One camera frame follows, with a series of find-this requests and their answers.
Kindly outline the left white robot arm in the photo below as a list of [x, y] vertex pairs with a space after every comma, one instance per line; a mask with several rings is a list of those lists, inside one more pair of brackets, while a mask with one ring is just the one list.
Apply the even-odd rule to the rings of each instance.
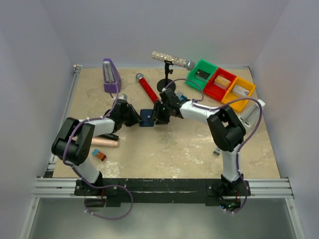
[[142, 117], [126, 100], [117, 99], [104, 116], [78, 120], [68, 117], [64, 120], [51, 152], [85, 182], [95, 184], [101, 173], [89, 160], [92, 139], [119, 131], [123, 125], [131, 127], [142, 121]]

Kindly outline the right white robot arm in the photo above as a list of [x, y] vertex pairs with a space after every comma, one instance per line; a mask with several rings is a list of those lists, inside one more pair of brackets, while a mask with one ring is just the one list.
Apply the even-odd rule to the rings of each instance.
[[215, 145], [221, 150], [223, 160], [222, 181], [238, 184], [243, 180], [240, 169], [240, 146], [246, 129], [230, 106], [208, 107], [191, 101], [180, 100], [172, 89], [160, 93], [152, 112], [155, 124], [167, 124], [170, 117], [191, 119], [209, 127]]

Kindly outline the navy blue card holder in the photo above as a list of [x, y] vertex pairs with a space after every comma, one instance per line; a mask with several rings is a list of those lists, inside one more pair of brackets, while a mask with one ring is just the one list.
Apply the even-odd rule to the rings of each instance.
[[140, 127], [153, 127], [154, 121], [152, 120], [152, 109], [141, 109], [140, 116], [142, 121], [140, 122]]

